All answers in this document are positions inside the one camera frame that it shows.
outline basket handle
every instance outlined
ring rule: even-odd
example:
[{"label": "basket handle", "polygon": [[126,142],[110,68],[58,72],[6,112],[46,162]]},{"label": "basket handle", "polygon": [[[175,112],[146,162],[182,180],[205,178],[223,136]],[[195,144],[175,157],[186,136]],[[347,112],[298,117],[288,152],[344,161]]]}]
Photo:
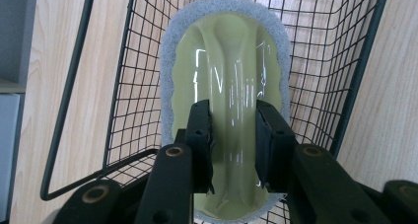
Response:
[{"label": "basket handle", "polygon": [[81,53],[83,51],[83,45],[86,38],[87,28],[89,26],[90,15],[92,13],[94,0],[85,0],[83,6],[83,12],[81,15],[79,30],[77,32],[76,41],[74,44],[73,55],[71,56],[70,66],[68,69],[67,80],[64,86],[64,92],[62,93],[61,105],[59,106],[58,116],[55,123],[55,128],[52,135],[51,145],[49,148],[48,158],[46,160],[45,171],[43,173],[42,184],[40,187],[40,198],[43,200],[51,200],[66,191],[81,185],[97,176],[96,173],[91,176],[85,177],[76,183],[73,183],[65,188],[62,188],[53,193],[48,193],[49,185],[51,182],[52,172],[55,165],[55,159],[61,140],[62,130],[65,124],[65,118],[67,116],[68,106],[71,101],[71,94],[74,87],[74,81],[77,76],[77,70],[80,62]]}]

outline wire basket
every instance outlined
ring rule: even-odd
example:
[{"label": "wire basket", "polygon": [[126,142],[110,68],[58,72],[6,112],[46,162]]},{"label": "wire basket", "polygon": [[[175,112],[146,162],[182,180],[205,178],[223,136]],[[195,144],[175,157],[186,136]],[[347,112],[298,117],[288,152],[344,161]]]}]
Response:
[{"label": "wire basket", "polygon": [[[193,1],[129,0],[103,168],[48,193],[59,146],[59,126],[66,116],[66,110],[60,110],[55,128],[58,131],[54,132],[54,138],[58,138],[52,139],[41,188],[43,199],[52,199],[91,179],[111,179],[126,186],[151,172],[156,151],[162,145],[160,43],[170,18]],[[385,0],[252,1],[265,5],[281,19],[291,41],[291,127],[298,141],[324,147],[336,156]],[[93,0],[86,0],[85,9],[89,4],[92,5]],[[83,13],[80,29],[87,28],[89,18],[90,13]],[[61,104],[68,104],[71,87],[71,83],[69,89],[66,85]],[[289,223],[285,203],[286,200],[279,200],[272,210],[253,223]]]}]

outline light wood surface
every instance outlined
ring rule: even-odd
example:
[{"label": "light wood surface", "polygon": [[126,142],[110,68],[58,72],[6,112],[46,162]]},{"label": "light wood surface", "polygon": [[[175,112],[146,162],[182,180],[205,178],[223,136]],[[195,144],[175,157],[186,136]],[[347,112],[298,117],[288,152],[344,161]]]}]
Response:
[{"label": "light wood surface", "polygon": [[[11,223],[41,223],[70,194],[44,202],[39,189],[83,1],[37,0]],[[418,182],[417,3],[388,0],[338,158],[375,188],[394,178]],[[95,0],[52,190],[101,166],[118,57],[110,52],[119,48],[126,5]]]}]

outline cleaning sponge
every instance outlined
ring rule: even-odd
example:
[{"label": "cleaning sponge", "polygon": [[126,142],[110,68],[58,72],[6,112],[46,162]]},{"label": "cleaning sponge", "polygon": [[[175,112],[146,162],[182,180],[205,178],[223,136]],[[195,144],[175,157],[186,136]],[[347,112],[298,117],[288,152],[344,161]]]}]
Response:
[{"label": "cleaning sponge", "polygon": [[[190,34],[186,35],[186,31],[190,32],[190,28],[193,26],[195,28],[195,32],[197,32],[196,35],[192,35],[194,37],[190,37]],[[189,71],[196,70],[194,66],[184,66],[187,63],[187,60],[184,62],[181,62],[181,58],[185,54],[187,54],[187,50],[184,50],[183,45],[188,45],[189,42],[195,43],[196,40],[198,41],[198,38],[201,38],[201,41],[204,41],[204,43],[200,43],[203,45],[203,51],[208,51],[205,53],[204,57],[208,60],[208,65],[212,66],[213,61],[216,61],[215,64],[217,64],[219,67],[212,68],[211,72],[216,73],[216,77],[218,77],[218,70],[224,70],[234,72],[234,69],[228,68],[227,66],[224,67],[224,65],[234,65],[234,60],[236,58],[238,59],[244,59],[246,62],[244,66],[238,66],[239,70],[235,72],[241,72],[241,76],[237,76],[237,79],[229,79],[228,77],[225,78],[227,80],[232,81],[233,84],[240,83],[240,88],[244,88],[243,85],[246,87],[251,86],[249,83],[245,83],[245,80],[250,80],[252,78],[256,78],[255,73],[255,65],[259,65],[259,61],[256,61],[254,58],[258,57],[259,53],[256,54],[255,52],[251,53],[252,51],[257,51],[258,49],[255,48],[255,42],[257,41],[257,44],[259,44],[260,39],[258,39],[255,36],[262,35],[262,36],[269,36],[266,37],[266,41],[268,42],[266,45],[275,45],[277,47],[277,52],[274,52],[274,57],[277,57],[277,62],[275,64],[275,70],[269,69],[270,72],[276,72],[274,75],[277,76],[277,80],[269,80],[270,87],[271,82],[273,82],[273,87],[277,87],[276,90],[270,90],[275,92],[275,95],[277,95],[277,98],[281,98],[280,102],[281,105],[277,105],[276,107],[280,108],[281,114],[289,120],[289,86],[288,86],[288,77],[289,77],[289,69],[290,69],[290,59],[289,59],[289,41],[287,39],[287,35],[284,31],[284,27],[281,25],[280,21],[276,18],[276,16],[273,13],[270,13],[265,7],[255,4],[251,1],[247,0],[202,0],[202,1],[196,1],[192,4],[186,6],[184,9],[179,11],[177,15],[171,20],[169,28],[165,34],[164,41],[162,44],[162,51],[161,51],[161,84],[162,84],[162,122],[163,122],[163,144],[169,144],[173,142],[173,133],[172,133],[172,127],[175,128],[178,126],[178,122],[175,122],[178,120],[178,108],[191,106],[186,105],[183,103],[183,99],[179,98],[179,95],[184,94],[184,91],[179,91],[181,87],[181,74],[189,75]],[[234,49],[229,50],[226,46],[232,46]],[[276,51],[276,47],[268,46],[267,49],[272,49]],[[210,78],[209,76],[205,75],[205,70],[200,71],[199,75],[204,75],[203,78]],[[184,77],[184,80],[187,80],[187,78],[192,78],[190,76]],[[249,141],[242,140],[243,137],[246,136],[244,134],[243,136],[240,136],[240,134],[243,134],[244,127],[247,127],[247,124],[242,122],[242,125],[238,126],[240,132],[232,135],[232,137],[239,138],[237,141],[240,141],[240,144],[247,143],[246,147],[237,149],[237,146],[231,147],[232,142],[234,142],[234,139],[231,139],[231,136],[228,137],[228,139],[223,139],[220,134],[222,134],[225,130],[228,130],[228,132],[231,132],[232,130],[236,130],[236,127],[234,125],[225,125],[226,129],[220,129],[219,127],[224,126],[222,120],[224,119],[223,116],[220,116],[220,114],[224,113],[224,111],[227,111],[229,108],[225,107],[223,104],[219,104],[219,100],[228,98],[225,97],[225,92],[221,92],[221,87],[224,87],[225,89],[232,89],[233,86],[228,85],[228,82],[223,83],[224,81],[219,81],[219,78],[214,79],[215,81],[218,80],[219,83],[219,94],[216,94],[216,97],[212,97],[212,108],[211,111],[216,110],[213,114],[215,118],[215,126],[218,127],[218,130],[216,131],[215,138],[218,136],[218,141],[220,141],[220,144],[216,145],[216,149],[219,149],[219,146],[224,146],[221,150],[223,150],[223,155],[228,154],[226,151],[233,151],[231,154],[237,153],[237,151],[240,151],[240,149],[243,149],[244,153],[241,155],[241,158],[244,158],[246,160],[245,163],[236,164],[236,162],[232,162],[230,165],[225,164],[225,159],[220,159],[220,156],[222,156],[222,152],[220,154],[213,154],[213,157],[215,160],[213,160],[214,163],[214,185],[215,185],[215,192],[218,189],[218,197],[207,199],[205,202],[205,197],[200,196],[196,197],[195,203],[200,203],[199,210],[203,210],[202,212],[196,211],[196,215],[200,217],[203,220],[211,221],[211,222],[231,222],[231,217],[234,215],[227,215],[226,212],[230,212],[231,210],[236,210],[237,213],[239,213],[241,210],[240,204],[248,204],[251,201],[248,201],[248,198],[252,202],[264,202],[263,205],[256,205],[255,210],[251,209],[251,206],[246,206],[249,208],[250,215],[242,215],[240,218],[234,217],[233,221],[236,222],[237,219],[240,219],[240,221],[246,222],[249,220],[252,220],[254,218],[257,218],[259,215],[264,213],[265,211],[269,210],[274,203],[277,201],[278,196],[277,195],[269,195],[268,198],[264,195],[267,194],[265,191],[256,191],[255,193],[258,193],[256,197],[254,195],[246,194],[244,190],[247,190],[248,192],[251,192],[249,189],[256,189],[256,174],[254,172],[253,168],[253,151],[251,151],[252,143]],[[247,102],[244,98],[245,96],[235,96],[237,98],[236,103],[244,104]],[[237,107],[237,109],[246,110],[245,107]],[[230,114],[225,112],[226,117],[231,117]],[[243,113],[244,116],[252,117],[252,114],[254,114],[254,111],[247,112],[246,115]],[[250,130],[249,133],[254,133],[255,129],[247,129]],[[231,203],[236,203],[236,207],[228,206],[228,208],[225,207],[225,205],[229,205]],[[219,215],[216,213],[213,214],[210,211],[217,211],[219,210]]]}]

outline sponge edge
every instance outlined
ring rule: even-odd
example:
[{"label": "sponge edge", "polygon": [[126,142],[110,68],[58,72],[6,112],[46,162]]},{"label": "sponge edge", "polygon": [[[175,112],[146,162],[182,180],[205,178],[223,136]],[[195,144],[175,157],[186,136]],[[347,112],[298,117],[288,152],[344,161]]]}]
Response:
[{"label": "sponge edge", "polygon": [[[280,94],[282,107],[280,113],[290,121],[290,94],[289,94],[289,73],[290,73],[290,43],[284,26],[277,16],[266,7],[249,0],[199,0],[186,5],[171,19],[169,27],[164,35],[161,45],[161,99],[162,99],[162,142],[163,145],[173,143],[172,126],[174,123],[174,112],[172,109],[172,96],[174,94],[174,81],[172,78],[175,63],[175,50],[184,33],[194,22],[208,15],[221,12],[236,12],[257,20],[268,31],[277,47],[277,60],[281,66]],[[282,197],[281,194],[270,194],[261,209],[250,216],[240,220],[248,222],[274,207],[274,204]],[[195,216],[201,220],[212,223],[237,223],[235,221],[218,220],[206,214],[195,211]]]}]

